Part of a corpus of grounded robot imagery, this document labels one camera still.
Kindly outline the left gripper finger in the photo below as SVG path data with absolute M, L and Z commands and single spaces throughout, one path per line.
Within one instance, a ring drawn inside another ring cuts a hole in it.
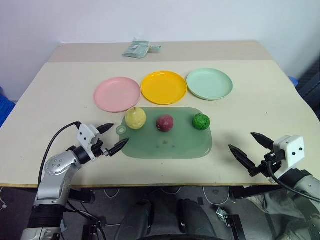
M 129 141 L 128 138 L 120 140 L 118 143 L 114 145 L 114 147 L 107 150 L 108 156 L 112 157 L 115 154 L 117 154 L 119 151 L 121 151 L 124 148 L 124 146 L 128 143 L 128 141 Z
M 114 123 L 106 123 L 101 126 L 98 126 L 96 129 L 100 134 L 104 134 L 107 131 L 109 131 L 114 125 Z

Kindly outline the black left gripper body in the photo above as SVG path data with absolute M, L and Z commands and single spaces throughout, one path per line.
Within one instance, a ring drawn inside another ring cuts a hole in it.
M 102 155 L 109 156 L 108 150 L 104 147 L 104 143 L 102 140 L 98 139 L 96 144 L 93 144 L 91 147 L 91 151 L 95 157 L 100 157 Z

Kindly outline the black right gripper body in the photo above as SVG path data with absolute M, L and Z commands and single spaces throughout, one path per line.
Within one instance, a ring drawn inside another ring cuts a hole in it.
M 250 169 L 249 175 L 251 177 L 255 177 L 258 174 L 263 174 L 265 177 L 271 177 L 271 174 L 268 170 L 268 165 L 271 166 L 271 172 L 276 173 L 282 166 L 282 161 L 285 160 L 285 152 L 284 151 L 271 151 L 264 156 L 264 160 L 261 161 L 259 166 L 255 166 Z

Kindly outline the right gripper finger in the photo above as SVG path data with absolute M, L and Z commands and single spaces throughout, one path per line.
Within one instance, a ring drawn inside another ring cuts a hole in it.
M 242 150 L 231 144 L 229 144 L 228 147 L 235 159 L 239 163 L 241 163 L 249 173 L 256 167 L 256 165 L 247 157 L 247 155 Z
M 271 151 L 274 150 L 274 141 L 273 140 L 271 140 L 270 138 L 268 138 L 267 136 L 265 136 L 265 135 L 263 135 L 261 133 L 251 132 L 250 134 L 265 149 L 268 149 L 268 150 L 271 150 Z

